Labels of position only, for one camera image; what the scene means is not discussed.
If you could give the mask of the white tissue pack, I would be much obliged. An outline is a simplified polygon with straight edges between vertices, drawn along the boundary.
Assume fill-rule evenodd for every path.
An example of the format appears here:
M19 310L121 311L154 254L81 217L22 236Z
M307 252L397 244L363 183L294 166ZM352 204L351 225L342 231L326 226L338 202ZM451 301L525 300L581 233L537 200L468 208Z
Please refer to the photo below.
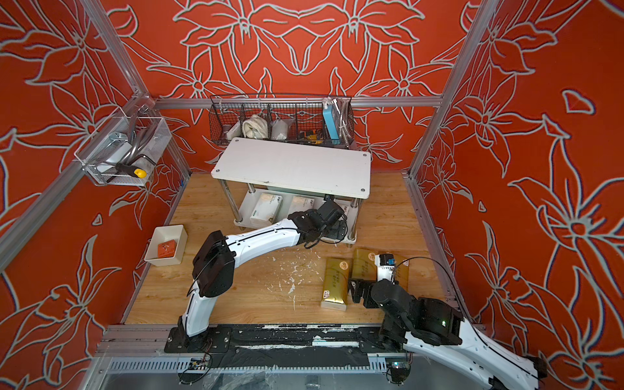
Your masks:
M264 228L276 222L283 197L279 194L262 193L250 215L250 224L254 228Z
M315 199L304 196L293 196L289 209L286 213L290 216L293 213L308 211L315 207Z
M358 213L359 213L359 207L352 206L351 201L338 200L336 203L339 204L341 208L343 209L348 230L351 231L354 224L356 224Z

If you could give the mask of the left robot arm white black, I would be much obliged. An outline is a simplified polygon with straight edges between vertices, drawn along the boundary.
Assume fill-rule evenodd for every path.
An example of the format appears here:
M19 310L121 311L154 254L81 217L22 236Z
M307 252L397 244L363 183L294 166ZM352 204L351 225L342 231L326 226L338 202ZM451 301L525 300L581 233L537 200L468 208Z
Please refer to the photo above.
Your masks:
M218 297L233 285L235 270L249 261L283 248L302 245L311 249L322 241L344 240L346 212L331 198L320 208L295 211L267 227L239 235L212 232L193 259L193 283L188 305L172 328L164 352L194 353L208 350L208 328Z

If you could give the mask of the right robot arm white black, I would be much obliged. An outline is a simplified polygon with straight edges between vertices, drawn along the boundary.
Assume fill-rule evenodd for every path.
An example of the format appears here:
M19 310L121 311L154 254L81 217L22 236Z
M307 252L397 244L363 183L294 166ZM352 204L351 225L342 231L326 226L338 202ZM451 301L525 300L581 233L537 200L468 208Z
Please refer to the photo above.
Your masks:
M388 279L351 279L349 292L355 303L383 311L379 329L363 333L375 352L429 358L484 389L538 389L548 376L543 359L510 352L441 300L417 298Z

